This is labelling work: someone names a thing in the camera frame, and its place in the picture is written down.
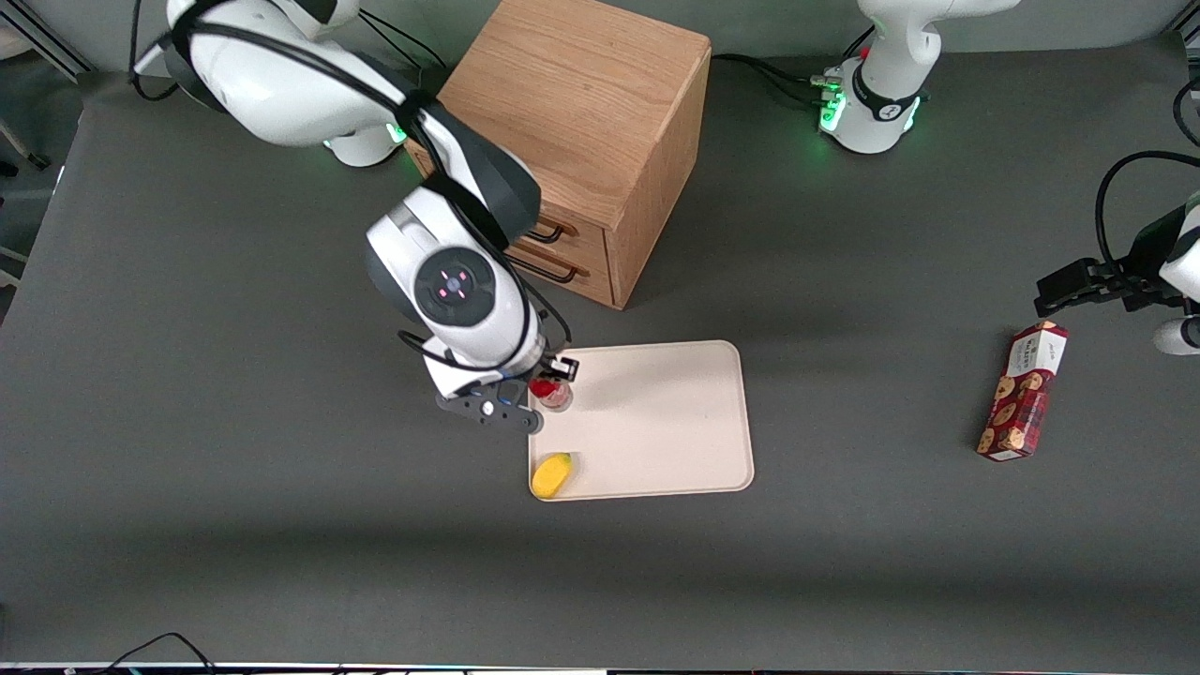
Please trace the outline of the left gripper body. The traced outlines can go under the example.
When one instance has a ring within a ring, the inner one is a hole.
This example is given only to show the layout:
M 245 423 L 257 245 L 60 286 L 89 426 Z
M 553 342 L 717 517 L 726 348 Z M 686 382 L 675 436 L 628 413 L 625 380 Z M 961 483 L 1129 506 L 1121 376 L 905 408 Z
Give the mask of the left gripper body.
M 1135 235 L 1128 269 L 1188 300 L 1199 299 L 1199 193 Z

